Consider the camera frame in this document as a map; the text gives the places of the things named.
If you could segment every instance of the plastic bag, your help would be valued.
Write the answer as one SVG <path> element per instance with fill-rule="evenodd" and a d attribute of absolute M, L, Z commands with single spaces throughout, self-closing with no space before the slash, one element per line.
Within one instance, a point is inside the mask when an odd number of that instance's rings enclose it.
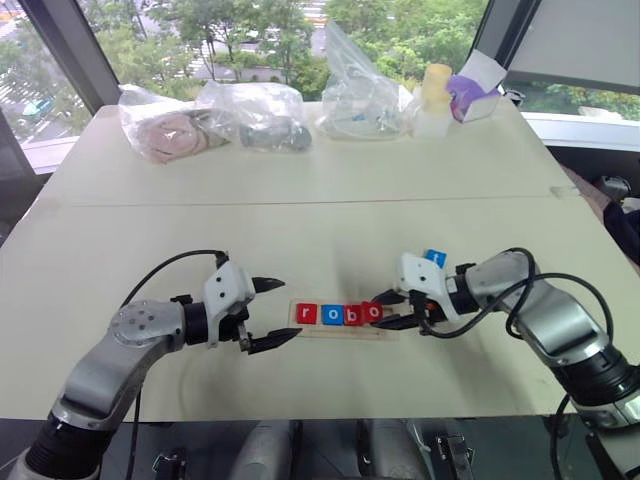
<path fill-rule="evenodd" d="M 131 146 L 155 163 L 195 155 L 227 140 L 211 127 L 212 108 L 198 108 L 151 93 L 135 85 L 121 85 L 120 121 Z"/>
<path fill-rule="evenodd" d="M 237 145 L 263 151 L 304 151 L 311 145 L 302 95 L 286 85 L 209 81 L 196 105 L 214 105 L 209 128 Z"/>
<path fill-rule="evenodd" d="M 384 140 L 405 131 L 409 91 L 382 75 L 334 22 L 326 28 L 331 77 L 317 126 L 334 138 Z"/>

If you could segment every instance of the red letter block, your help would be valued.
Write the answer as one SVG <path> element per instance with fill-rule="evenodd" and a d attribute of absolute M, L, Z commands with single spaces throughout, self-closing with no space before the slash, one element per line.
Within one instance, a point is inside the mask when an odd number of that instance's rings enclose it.
<path fill-rule="evenodd" d="M 303 325 L 315 325 L 318 320 L 318 306 L 314 303 L 296 305 L 296 321 Z"/>
<path fill-rule="evenodd" d="M 362 325 L 362 308 L 360 305 L 347 305 L 344 307 L 344 324 L 351 327 Z"/>
<path fill-rule="evenodd" d="M 382 318 L 382 305 L 379 303 L 362 302 L 362 322 L 373 323 Z"/>

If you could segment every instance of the table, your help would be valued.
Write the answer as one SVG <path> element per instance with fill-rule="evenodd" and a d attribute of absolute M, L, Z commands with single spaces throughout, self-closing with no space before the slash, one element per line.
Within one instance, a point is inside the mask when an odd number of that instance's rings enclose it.
<path fill-rule="evenodd" d="M 91 207 L 43 197 L 0 250 L 0 416 L 43 418 L 129 289 L 180 251 L 229 249 L 250 273 L 285 280 L 250 305 L 249 330 L 264 334 L 286 325 L 291 298 L 367 299 L 386 289 L 404 251 L 444 250 L 453 266 L 512 246 L 531 249 L 542 271 L 593 282 L 611 306 L 616 346 L 640 361 L 640 280 L 579 197 Z M 206 259 L 184 260 L 141 295 L 197 295 L 211 272 Z M 558 285 L 601 318 L 581 287 Z M 186 348 L 150 371 L 142 419 L 552 412 L 561 388 L 504 333 L 504 320 L 492 314 L 449 341 L 416 332 L 389 342 L 297 338 L 251 357 L 235 344 Z"/>
<path fill-rule="evenodd" d="M 311 124 L 319 104 L 307 105 Z M 91 121 L 42 192 L 69 205 L 235 205 L 511 198 L 571 186 L 508 100 L 444 139 L 347 142 L 314 131 L 305 154 L 232 145 L 159 166 L 135 154 L 116 107 Z"/>

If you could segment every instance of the purple object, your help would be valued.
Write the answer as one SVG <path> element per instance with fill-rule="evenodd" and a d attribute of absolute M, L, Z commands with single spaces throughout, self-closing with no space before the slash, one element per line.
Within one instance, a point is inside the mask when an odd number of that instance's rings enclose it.
<path fill-rule="evenodd" d="M 473 118 L 466 118 L 469 107 L 476 100 L 500 97 L 500 92 L 497 88 L 485 93 L 480 85 L 470 78 L 463 77 L 462 75 L 451 76 L 449 82 L 447 82 L 447 91 L 453 96 L 453 99 L 451 100 L 451 113 L 453 114 L 453 118 L 458 120 L 460 123 L 475 120 L 476 118 L 481 118 L 481 116 L 491 114 L 493 108 L 488 110 L 484 115 L 474 115 Z"/>

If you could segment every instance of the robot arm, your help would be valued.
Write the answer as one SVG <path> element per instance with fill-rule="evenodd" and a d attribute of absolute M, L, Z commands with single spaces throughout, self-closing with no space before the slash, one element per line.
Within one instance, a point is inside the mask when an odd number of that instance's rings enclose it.
<path fill-rule="evenodd" d="M 510 313 L 523 294 L 528 270 L 524 254 L 505 251 L 480 265 L 465 265 L 455 276 L 446 278 L 430 260 L 404 254 L 398 264 L 396 288 L 379 295 L 376 301 L 393 304 L 408 297 L 413 313 L 384 318 L 376 326 L 394 330 L 419 326 L 425 335 L 456 336 L 438 333 L 442 330 L 437 323 L 460 323 L 461 315 L 487 307 Z M 585 424 L 599 433 L 605 448 L 607 439 L 615 438 L 616 442 L 608 443 L 627 448 L 631 445 L 640 451 L 640 370 L 628 364 L 573 296 L 553 287 L 544 277 L 536 275 L 526 301 L 517 311 L 518 332 L 551 369 Z M 618 469 L 637 475 L 633 471 L 638 468 L 639 457 L 619 458 L 616 450 L 617 446 L 608 453 Z"/>
<path fill-rule="evenodd" d="M 149 368 L 185 344 L 238 341 L 249 354 L 276 348 L 300 329 L 253 339 L 244 326 L 256 293 L 284 285 L 250 278 L 230 260 L 205 283 L 204 302 L 142 300 L 121 308 L 103 339 L 75 366 L 32 447 L 9 476 L 17 479 L 95 478 L 111 437 L 137 396 Z"/>

